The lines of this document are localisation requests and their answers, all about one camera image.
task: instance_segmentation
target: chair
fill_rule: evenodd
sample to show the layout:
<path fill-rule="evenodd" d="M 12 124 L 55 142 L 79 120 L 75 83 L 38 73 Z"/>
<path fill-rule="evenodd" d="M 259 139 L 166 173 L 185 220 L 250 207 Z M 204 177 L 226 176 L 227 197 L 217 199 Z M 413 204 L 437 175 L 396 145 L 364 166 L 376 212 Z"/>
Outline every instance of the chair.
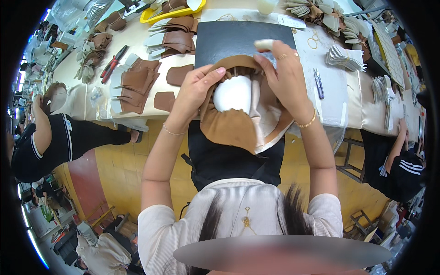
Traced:
<path fill-rule="evenodd" d="M 336 165 L 336 169 L 338 171 L 340 171 L 341 173 L 344 173 L 345 175 L 349 176 L 353 180 L 357 181 L 358 183 L 367 183 L 364 180 L 364 176 L 365 176 L 365 163 L 364 163 L 364 165 L 362 167 L 362 170 L 348 163 L 348 160 L 350 159 L 350 152 L 351 152 L 351 149 L 352 149 L 352 145 L 363 147 L 363 142 L 359 141 L 359 140 L 355 140 L 355 139 L 346 139 L 346 138 L 344 138 L 343 142 L 348 143 L 347 154 L 345 156 L 344 165 Z M 349 172 L 348 170 L 350 170 L 350 169 L 351 170 L 355 170 L 356 172 L 360 173 L 360 176 L 356 176 L 355 174 Z"/>

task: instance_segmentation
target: worker's hand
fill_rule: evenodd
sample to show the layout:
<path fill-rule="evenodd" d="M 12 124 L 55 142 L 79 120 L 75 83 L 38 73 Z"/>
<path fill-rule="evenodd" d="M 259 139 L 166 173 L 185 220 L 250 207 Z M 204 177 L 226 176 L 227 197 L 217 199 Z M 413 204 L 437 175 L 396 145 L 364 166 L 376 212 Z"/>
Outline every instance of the worker's hand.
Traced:
<path fill-rule="evenodd" d="M 226 73 L 223 67 L 208 73 L 211 67 L 212 65 L 206 65 L 187 73 L 167 119 L 166 127 L 169 131 L 180 133 L 185 129 L 197 116 L 208 89 Z"/>
<path fill-rule="evenodd" d="M 43 97 L 40 94 L 37 94 L 33 99 L 32 108 L 40 107 L 43 105 Z"/>
<path fill-rule="evenodd" d="M 308 123 L 313 117 L 313 105 L 307 97 L 304 73 L 298 52 L 282 41 L 272 44 L 272 54 L 277 59 L 277 69 L 262 55 L 254 55 L 264 69 L 269 87 L 299 124 Z"/>
<path fill-rule="evenodd" d="M 408 127 L 407 127 L 407 122 L 405 121 L 404 118 L 399 119 L 399 127 L 400 127 L 399 134 L 406 135 Z"/>

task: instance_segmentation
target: white cloth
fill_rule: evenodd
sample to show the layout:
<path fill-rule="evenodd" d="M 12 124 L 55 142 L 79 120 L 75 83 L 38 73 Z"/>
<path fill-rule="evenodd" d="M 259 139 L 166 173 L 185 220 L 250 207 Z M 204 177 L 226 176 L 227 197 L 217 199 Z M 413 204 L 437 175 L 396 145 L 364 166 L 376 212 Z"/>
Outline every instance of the white cloth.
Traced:
<path fill-rule="evenodd" d="M 251 179 L 227 179 L 213 182 L 197 193 L 188 206 L 185 217 L 176 222 L 174 211 L 165 205 L 153 205 L 138 216 L 138 248 L 147 275 L 176 270 L 184 274 L 184 264 L 172 253 L 179 247 L 198 241 L 200 230 L 214 197 L 221 208 L 217 238 L 239 236 L 244 228 L 241 221 L 250 207 L 250 226 L 257 235 L 281 235 L 277 211 L 283 217 L 282 192 L 274 185 Z M 331 194 L 315 196 L 304 218 L 314 235 L 342 237 L 341 204 Z M 253 235 L 245 229 L 242 235 Z"/>
<path fill-rule="evenodd" d="M 94 275 L 126 275 L 122 265 L 132 261 L 130 253 L 109 233 L 102 233 L 96 246 L 78 236 L 76 251 Z"/>
<path fill-rule="evenodd" d="M 39 185 L 43 184 L 43 182 L 44 182 L 44 178 L 41 178 L 41 179 L 39 179 L 38 181 L 33 182 L 33 183 L 31 184 L 31 186 L 32 186 L 33 189 L 36 189 Z"/>

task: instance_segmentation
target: brown leather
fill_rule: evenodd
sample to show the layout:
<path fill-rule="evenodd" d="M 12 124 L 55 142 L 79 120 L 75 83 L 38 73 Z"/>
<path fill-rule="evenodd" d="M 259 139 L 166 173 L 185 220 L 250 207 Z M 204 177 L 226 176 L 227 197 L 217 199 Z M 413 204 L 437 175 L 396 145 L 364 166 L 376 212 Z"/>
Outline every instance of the brown leather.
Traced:
<path fill-rule="evenodd" d="M 192 39 L 189 33 L 186 33 L 182 30 L 177 30 L 174 32 L 165 33 L 162 44 L 177 43 L 191 47 L 191 41 Z"/>
<path fill-rule="evenodd" d="M 189 71 L 194 70 L 194 65 L 169 68 L 166 74 L 166 83 L 175 86 L 182 86 L 183 80 Z"/>
<path fill-rule="evenodd" d="M 118 18 L 121 18 L 118 11 L 114 11 L 110 13 L 110 15 L 105 19 L 105 21 L 109 24 L 115 22 Z"/>
<path fill-rule="evenodd" d="M 99 24 L 97 24 L 95 26 L 95 28 L 93 29 L 93 32 L 94 33 L 103 33 L 106 31 L 108 25 L 109 25 L 109 23 L 106 20 L 102 20 L 101 22 L 99 22 Z"/>
<path fill-rule="evenodd" d="M 194 18 L 194 23 L 193 23 L 193 26 L 191 28 L 191 32 L 193 34 L 197 34 L 197 27 L 198 27 L 198 20 L 197 20 L 197 18 Z"/>
<path fill-rule="evenodd" d="M 109 24 L 109 28 L 112 30 L 120 30 L 125 27 L 127 21 L 125 19 L 119 18 L 116 19 L 113 23 Z"/>
<path fill-rule="evenodd" d="M 89 40 L 95 44 L 95 48 L 105 48 L 111 42 L 113 35 L 109 33 L 98 33 L 91 35 Z"/>
<path fill-rule="evenodd" d="M 185 54 L 187 52 L 188 47 L 183 44 L 178 43 L 167 43 L 167 44 L 161 44 L 161 46 L 168 47 L 171 49 L 175 49 L 181 54 Z"/>
<path fill-rule="evenodd" d="M 144 100 L 144 95 L 138 93 L 134 90 L 130 90 L 129 88 L 122 87 L 121 96 L 129 97 L 135 101 L 142 102 Z"/>
<path fill-rule="evenodd" d="M 162 11 L 163 13 L 168 13 L 170 10 L 180 6 L 189 8 L 186 0 L 169 0 L 167 2 L 162 3 Z"/>
<path fill-rule="evenodd" d="M 144 84 L 151 70 L 148 67 L 136 68 L 131 71 L 122 73 L 121 85 L 125 88 L 137 91 L 141 94 L 145 93 Z"/>
<path fill-rule="evenodd" d="M 134 100 L 134 99 L 132 99 L 132 98 L 126 97 L 126 96 L 117 96 L 117 99 L 119 99 L 119 100 L 125 100 L 125 101 L 127 101 L 128 103 L 130 103 L 131 105 L 136 106 L 136 107 L 141 107 L 141 106 L 142 106 L 142 103 L 141 103 L 141 102 L 139 102 L 139 101 L 137 101 L 137 100 Z"/>
<path fill-rule="evenodd" d="M 275 129 L 264 137 L 265 144 L 271 142 L 292 123 L 292 116 L 279 104 L 267 84 L 266 76 L 262 75 L 260 65 L 252 57 L 247 55 L 230 56 L 217 62 L 209 71 L 211 72 L 220 67 L 224 67 L 227 73 L 219 82 L 230 79 L 232 76 L 250 74 L 253 79 L 260 82 L 260 104 L 263 106 L 277 106 L 281 110 L 281 116 Z M 208 89 L 205 101 L 200 107 L 201 131 L 207 139 L 214 143 L 240 147 L 255 154 L 257 145 L 255 125 L 243 110 L 217 111 L 212 99 L 217 85 L 218 83 Z"/>
<path fill-rule="evenodd" d="M 158 110 L 171 112 L 175 100 L 174 92 L 158 92 L 154 96 L 153 106 Z"/>
<path fill-rule="evenodd" d="M 132 68 L 122 75 L 122 91 L 117 98 L 120 99 L 123 112 L 141 114 L 151 87 L 159 77 L 158 60 L 148 61 L 137 59 Z"/>

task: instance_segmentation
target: woman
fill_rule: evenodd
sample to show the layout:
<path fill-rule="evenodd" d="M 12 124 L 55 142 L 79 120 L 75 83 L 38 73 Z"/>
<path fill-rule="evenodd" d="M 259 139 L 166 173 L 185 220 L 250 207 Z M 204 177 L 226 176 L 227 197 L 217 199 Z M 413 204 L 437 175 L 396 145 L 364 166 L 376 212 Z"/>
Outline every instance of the woman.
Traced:
<path fill-rule="evenodd" d="M 422 189 L 420 178 L 425 167 L 417 154 L 408 150 L 409 131 L 404 118 L 399 120 L 399 126 L 397 138 L 360 130 L 365 148 L 365 180 L 388 198 L 407 202 Z"/>
<path fill-rule="evenodd" d="M 37 181 L 90 149 L 136 142 L 139 137 L 138 131 L 115 131 L 90 121 L 73 120 L 66 114 L 47 115 L 42 103 L 42 97 L 36 95 L 32 104 L 35 122 L 26 127 L 15 146 L 10 143 L 11 168 L 19 181 Z"/>
<path fill-rule="evenodd" d="M 177 248 L 197 241 L 273 234 L 342 237 L 333 152 L 307 98 L 299 57 L 281 41 L 273 43 L 272 53 L 278 60 L 277 70 L 261 55 L 254 58 L 264 69 L 272 91 L 301 127 L 310 165 L 308 213 L 301 210 L 299 191 L 291 187 L 284 198 L 276 187 L 284 153 L 283 139 L 259 156 L 203 140 L 198 122 L 191 120 L 208 88 L 225 75 L 225 68 L 208 74 L 212 65 L 198 68 L 186 75 L 144 166 L 138 247 L 146 274 L 208 273 L 186 267 L 172 257 Z M 183 133 L 188 129 L 188 162 L 193 165 L 191 177 L 199 192 L 188 206 L 185 218 L 176 222 L 169 180 Z"/>

